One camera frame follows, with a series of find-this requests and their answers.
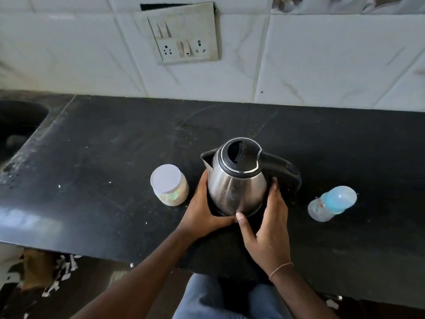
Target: black kettle lid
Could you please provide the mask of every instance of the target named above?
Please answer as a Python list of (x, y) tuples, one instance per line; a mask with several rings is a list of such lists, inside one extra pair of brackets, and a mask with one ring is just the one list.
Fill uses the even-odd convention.
[(234, 138), (221, 146), (218, 160), (223, 164), (222, 167), (234, 173), (234, 176), (250, 178), (261, 172), (261, 151), (260, 145), (252, 139)]

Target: electric kettle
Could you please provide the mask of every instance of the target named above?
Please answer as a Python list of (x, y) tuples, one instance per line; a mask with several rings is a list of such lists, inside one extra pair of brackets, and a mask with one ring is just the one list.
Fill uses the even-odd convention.
[(247, 216), (262, 205), (267, 182), (262, 171), (275, 171), (292, 177), (301, 186), (299, 169), (289, 161), (265, 153), (252, 139), (234, 138), (218, 149), (201, 154), (208, 169), (208, 193), (225, 216), (237, 212)]

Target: person's right hand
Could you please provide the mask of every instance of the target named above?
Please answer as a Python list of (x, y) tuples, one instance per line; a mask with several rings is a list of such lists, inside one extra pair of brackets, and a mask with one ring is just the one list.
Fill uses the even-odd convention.
[(246, 249), (268, 276), (282, 264), (291, 261), (290, 240), (286, 228), (288, 208), (280, 195), (276, 178), (273, 178), (263, 222), (256, 236), (244, 214), (236, 213), (236, 217)]

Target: bottle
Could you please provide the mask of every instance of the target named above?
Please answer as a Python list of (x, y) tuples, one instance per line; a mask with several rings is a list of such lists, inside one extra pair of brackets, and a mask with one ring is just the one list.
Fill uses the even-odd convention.
[(356, 192), (347, 186), (338, 186), (309, 203), (308, 211), (312, 219), (327, 222), (335, 215), (354, 205)]
[(151, 175), (155, 195), (167, 206), (182, 204), (189, 194), (184, 174), (175, 165), (161, 165)]

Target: sink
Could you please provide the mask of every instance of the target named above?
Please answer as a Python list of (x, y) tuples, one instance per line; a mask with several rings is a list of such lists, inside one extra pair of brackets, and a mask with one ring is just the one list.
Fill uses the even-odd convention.
[(0, 99), (0, 172), (48, 113), (41, 104)]

